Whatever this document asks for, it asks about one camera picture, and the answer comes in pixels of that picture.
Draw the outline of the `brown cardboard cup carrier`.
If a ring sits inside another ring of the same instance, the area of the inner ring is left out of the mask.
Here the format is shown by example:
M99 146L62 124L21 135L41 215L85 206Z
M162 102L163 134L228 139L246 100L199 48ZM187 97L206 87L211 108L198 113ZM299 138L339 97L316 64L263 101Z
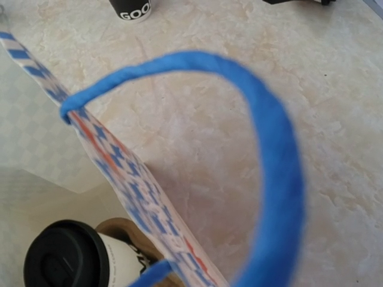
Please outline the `brown cardboard cup carrier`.
M95 252L93 270L87 280L89 286L107 286L107 253L98 233L135 246L149 260L149 268L129 286L184 286L170 265L162 262L164 256L149 238L131 220L125 218L109 219L95 229L89 228L88 235L92 241L92 251Z

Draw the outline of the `black paper cup with straws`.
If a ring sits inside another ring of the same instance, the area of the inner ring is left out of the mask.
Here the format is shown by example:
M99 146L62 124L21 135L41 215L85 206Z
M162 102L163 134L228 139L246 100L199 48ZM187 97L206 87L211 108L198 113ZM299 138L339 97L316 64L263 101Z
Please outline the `black paper cup with straws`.
M150 0L109 0L118 17L129 23L139 23L151 14Z

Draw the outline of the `checkered paper takeout bag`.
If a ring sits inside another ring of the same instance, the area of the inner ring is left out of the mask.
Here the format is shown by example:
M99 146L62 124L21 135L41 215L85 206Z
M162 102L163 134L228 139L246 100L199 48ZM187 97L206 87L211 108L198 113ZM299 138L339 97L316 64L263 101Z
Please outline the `checkered paper takeout bag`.
M206 51L178 51L127 66L69 95L57 78L9 32L1 44L60 108L91 161L103 173L138 228L164 260L138 280L151 286L174 272L186 286L227 286L160 186L155 169L118 140L86 104L128 81L173 71L218 75L243 95L262 165L263 200L251 252L235 286L288 286L294 276L305 221L305 187L293 125L279 99L240 63Z

